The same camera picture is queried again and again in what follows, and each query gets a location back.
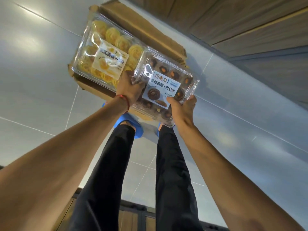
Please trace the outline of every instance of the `container of yellow cookies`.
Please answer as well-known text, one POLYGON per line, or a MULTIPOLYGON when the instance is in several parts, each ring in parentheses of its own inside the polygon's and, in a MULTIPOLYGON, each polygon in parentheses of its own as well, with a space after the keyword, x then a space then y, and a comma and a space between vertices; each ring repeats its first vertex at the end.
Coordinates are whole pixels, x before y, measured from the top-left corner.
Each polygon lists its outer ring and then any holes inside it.
POLYGON ((183 103, 199 82, 191 70, 151 47, 144 49, 134 77, 136 82, 142 81, 146 86, 133 107, 170 128, 174 121, 167 97, 183 103))
POLYGON ((100 13, 93 13, 72 63, 75 73, 116 91, 125 70, 135 70, 146 45, 100 13))

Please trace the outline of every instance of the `black pants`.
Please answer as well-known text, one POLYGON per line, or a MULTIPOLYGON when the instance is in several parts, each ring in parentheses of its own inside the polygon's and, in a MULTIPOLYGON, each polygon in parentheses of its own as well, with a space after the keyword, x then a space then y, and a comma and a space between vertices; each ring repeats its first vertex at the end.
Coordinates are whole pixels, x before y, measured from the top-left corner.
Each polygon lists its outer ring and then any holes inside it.
MULTIPOLYGON (((118 125, 76 201, 70 231, 118 230, 122 184, 135 131, 118 125)), ((173 129, 163 126, 156 156, 156 230, 203 230, 189 172, 173 129)))

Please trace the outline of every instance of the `label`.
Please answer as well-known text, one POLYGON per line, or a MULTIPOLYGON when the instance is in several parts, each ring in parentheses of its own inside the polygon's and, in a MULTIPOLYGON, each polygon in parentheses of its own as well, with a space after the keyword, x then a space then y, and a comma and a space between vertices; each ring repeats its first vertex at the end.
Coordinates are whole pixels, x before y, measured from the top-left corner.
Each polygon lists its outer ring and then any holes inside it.
POLYGON ((118 80, 128 57, 127 53, 102 40, 92 67, 118 80))
POLYGON ((181 83, 154 70, 144 90, 142 98, 167 109, 170 104, 167 97, 174 97, 181 83))

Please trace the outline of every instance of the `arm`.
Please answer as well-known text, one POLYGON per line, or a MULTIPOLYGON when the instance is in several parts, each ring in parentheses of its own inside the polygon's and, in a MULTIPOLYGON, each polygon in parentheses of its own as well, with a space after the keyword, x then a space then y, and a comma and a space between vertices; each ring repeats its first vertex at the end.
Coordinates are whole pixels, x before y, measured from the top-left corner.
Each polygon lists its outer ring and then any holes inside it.
POLYGON ((225 159, 193 124, 196 98, 168 98, 179 133, 230 230, 304 230, 258 186, 225 159))
MULTIPOLYGON (((123 73, 117 93, 133 104, 144 84, 123 73)), ((85 175, 127 102, 116 97, 96 113, 0 171, 1 230, 49 231, 85 175)))

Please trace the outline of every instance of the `brown box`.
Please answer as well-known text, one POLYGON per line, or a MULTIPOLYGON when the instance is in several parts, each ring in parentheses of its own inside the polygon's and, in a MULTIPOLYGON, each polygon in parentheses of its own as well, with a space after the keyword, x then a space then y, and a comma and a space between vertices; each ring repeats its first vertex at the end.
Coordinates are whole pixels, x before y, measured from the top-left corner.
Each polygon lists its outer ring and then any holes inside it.
MULTIPOLYGON (((183 46, 179 45, 170 37, 161 33, 141 15, 125 6, 118 0, 110 0, 101 6, 93 5, 89 8, 89 11, 89 17, 94 12, 98 11, 139 38, 146 45, 162 52, 180 64, 185 65, 186 51, 183 46)), ((83 90, 101 97, 106 101, 110 101, 116 95, 114 92, 108 90, 107 88, 74 73, 70 65, 68 65, 68 72, 83 90)), ((138 112, 134 108, 129 109, 129 112, 139 116, 144 120, 151 120, 150 117, 138 112)))

